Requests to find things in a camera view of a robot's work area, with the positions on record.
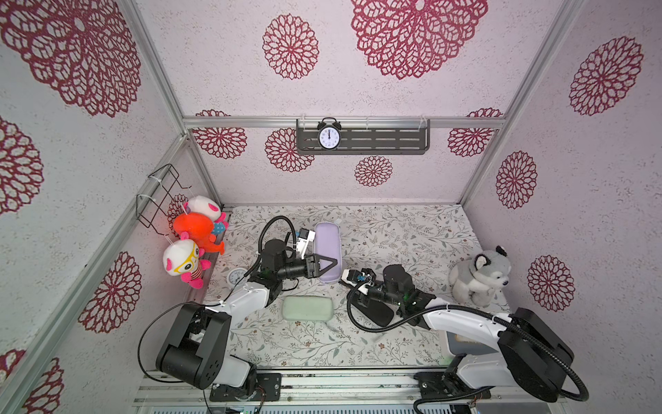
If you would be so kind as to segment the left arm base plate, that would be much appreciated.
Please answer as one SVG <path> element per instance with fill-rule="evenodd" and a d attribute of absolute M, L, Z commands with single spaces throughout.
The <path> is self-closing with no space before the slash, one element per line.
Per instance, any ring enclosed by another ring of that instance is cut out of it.
<path fill-rule="evenodd" d="M 279 401 L 281 374 L 260 374 L 252 372 L 239 387 L 214 385 L 210 392 L 211 402 L 274 402 Z"/>

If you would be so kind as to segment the black umbrella case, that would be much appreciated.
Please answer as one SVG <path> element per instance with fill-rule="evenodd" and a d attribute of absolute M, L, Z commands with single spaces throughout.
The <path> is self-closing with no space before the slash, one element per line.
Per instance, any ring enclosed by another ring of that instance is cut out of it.
<path fill-rule="evenodd" d="M 379 327 L 388 326 L 395 316 L 394 310 L 388 305 L 370 298 L 362 299 L 361 295 L 353 297 L 351 304 Z"/>

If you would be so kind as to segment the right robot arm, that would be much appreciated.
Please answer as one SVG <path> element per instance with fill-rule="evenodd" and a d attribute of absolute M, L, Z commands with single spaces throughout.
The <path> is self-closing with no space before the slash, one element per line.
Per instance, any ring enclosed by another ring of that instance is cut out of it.
<path fill-rule="evenodd" d="M 389 265 L 378 279 L 369 268 L 347 269 L 341 284 L 348 288 L 350 322 L 368 333 L 386 333 L 405 325 L 445 331 L 491 348 L 491 353 L 461 353 L 441 374 L 418 374 L 422 405 L 489 397 L 496 387 L 518 387 L 529 396 L 554 403 L 559 398 L 586 402 L 590 393 L 572 369 L 574 354 L 532 310 L 489 313 L 456 305 L 417 289 L 400 265 Z M 352 315 L 353 309 L 386 313 L 386 322 L 367 327 Z"/>

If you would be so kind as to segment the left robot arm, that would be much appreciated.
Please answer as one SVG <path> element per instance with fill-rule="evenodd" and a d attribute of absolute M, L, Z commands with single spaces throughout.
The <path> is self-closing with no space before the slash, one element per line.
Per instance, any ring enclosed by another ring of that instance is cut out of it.
<path fill-rule="evenodd" d="M 253 389 L 250 375 L 255 365 L 227 353 L 233 326 L 271 305 L 283 292 L 286 280 L 320 279 L 341 269 L 340 260 L 327 255 L 308 254 L 307 242 L 313 232 L 295 231 L 286 216 L 270 219 L 260 232 L 257 258 L 243 275 L 241 289 L 233 288 L 227 298 L 214 304 L 182 302 L 164 310 L 148 324 L 138 341 L 136 358 L 148 379 L 164 384 L 186 383 L 204 390 L 214 384 Z M 148 331 L 169 312 L 176 310 L 172 326 L 156 356 L 155 369 L 172 377 L 151 375 L 141 360 L 141 346 Z"/>

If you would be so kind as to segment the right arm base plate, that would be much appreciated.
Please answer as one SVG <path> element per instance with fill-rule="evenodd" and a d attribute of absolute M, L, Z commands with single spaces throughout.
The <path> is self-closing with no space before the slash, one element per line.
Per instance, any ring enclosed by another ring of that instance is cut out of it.
<path fill-rule="evenodd" d="M 491 398 L 491 388 L 478 389 L 467 386 L 457 374 L 441 371 L 424 371 L 414 375 L 423 400 L 450 402 L 470 398 Z"/>

